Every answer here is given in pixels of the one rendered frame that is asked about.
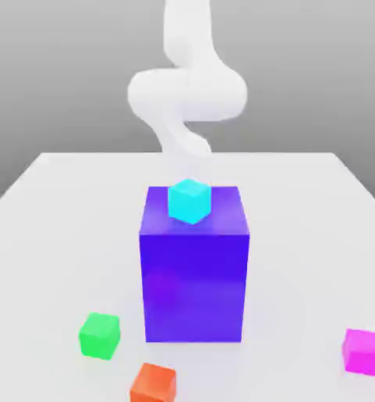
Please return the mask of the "small magenta cube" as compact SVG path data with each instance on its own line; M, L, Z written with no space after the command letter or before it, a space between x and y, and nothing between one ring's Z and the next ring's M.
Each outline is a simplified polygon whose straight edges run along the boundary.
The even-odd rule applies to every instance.
M375 332L348 328L341 350L346 371L375 376Z

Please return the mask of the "small cyan cube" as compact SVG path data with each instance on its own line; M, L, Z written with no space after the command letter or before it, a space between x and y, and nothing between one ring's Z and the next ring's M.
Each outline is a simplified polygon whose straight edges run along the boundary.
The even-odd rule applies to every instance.
M211 212L211 187L192 179L185 179L168 187L170 217L195 225Z

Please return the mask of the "small orange cube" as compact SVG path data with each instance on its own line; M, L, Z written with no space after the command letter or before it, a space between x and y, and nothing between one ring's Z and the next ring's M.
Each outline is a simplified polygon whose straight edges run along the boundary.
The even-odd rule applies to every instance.
M130 402L175 402L175 370L144 363L129 391Z

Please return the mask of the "large purple box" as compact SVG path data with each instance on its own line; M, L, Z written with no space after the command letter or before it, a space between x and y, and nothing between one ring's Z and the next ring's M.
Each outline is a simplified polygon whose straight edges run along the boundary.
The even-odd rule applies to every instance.
M215 187L196 225L169 217L151 186L139 232L147 342L240 342L249 227L236 187Z

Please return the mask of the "small green cube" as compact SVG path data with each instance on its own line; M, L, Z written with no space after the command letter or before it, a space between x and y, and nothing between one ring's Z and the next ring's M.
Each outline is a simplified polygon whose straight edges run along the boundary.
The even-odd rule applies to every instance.
M78 340L83 356L110 360L121 338L119 318L91 312L82 325Z

